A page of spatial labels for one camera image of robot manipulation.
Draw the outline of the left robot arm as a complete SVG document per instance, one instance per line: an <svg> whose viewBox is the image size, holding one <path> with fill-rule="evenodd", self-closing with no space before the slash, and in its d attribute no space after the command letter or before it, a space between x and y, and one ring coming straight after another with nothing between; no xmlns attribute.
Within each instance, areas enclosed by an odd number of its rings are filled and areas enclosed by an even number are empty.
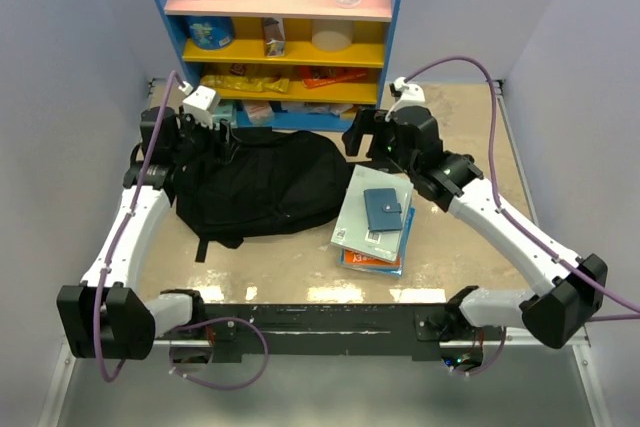
<svg viewBox="0 0 640 427"><path fill-rule="evenodd" d="M76 285L61 287L56 306L77 358L142 360L156 339L175 330L185 339L207 327L201 295L169 289L150 301L137 293L154 238L174 204L178 161L207 147L226 147L231 124L202 126L182 110L154 107L140 118L116 216L96 260Z"/></svg>

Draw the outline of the blue wallet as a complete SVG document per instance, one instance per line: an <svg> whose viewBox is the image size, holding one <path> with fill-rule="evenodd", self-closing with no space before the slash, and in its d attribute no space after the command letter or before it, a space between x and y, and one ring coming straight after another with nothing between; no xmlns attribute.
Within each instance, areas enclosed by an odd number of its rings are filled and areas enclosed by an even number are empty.
<svg viewBox="0 0 640 427"><path fill-rule="evenodd" d="M367 189L363 194L371 232L395 232L402 229L402 207L393 188Z"/></svg>

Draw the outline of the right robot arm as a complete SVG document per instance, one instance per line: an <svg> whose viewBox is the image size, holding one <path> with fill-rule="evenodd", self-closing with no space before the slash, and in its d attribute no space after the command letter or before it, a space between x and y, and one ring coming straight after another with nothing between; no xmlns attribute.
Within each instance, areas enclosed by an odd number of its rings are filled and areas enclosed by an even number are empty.
<svg viewBox="0 0 640 427"><path fill-rule="evenodd" d="M469 286L447 304L445 326L459 340L480 327L527 330L559 349L600 309L608 266L595 254L582 257L544 234L493 192L472 156L447 151L436 119L420 106L389 113L363 109L343 134L345 151L358 152L364 135L371 160L405 173L416 192L480 234L526 280L525 290Z"/></svg>

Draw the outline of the black backpack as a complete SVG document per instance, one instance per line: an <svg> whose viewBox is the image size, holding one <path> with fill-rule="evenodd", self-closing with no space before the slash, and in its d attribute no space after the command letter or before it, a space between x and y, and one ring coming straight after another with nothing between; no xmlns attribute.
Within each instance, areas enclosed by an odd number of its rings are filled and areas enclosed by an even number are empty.
<svg viewBox="0 0 640 427"><path fill-rule="evenodd" d="M202 261L211 242L236 249L329 223L352 173L335 143L313 132L238 129L222 140L214 131L176 163L176 213L198 236Z"/></svg>

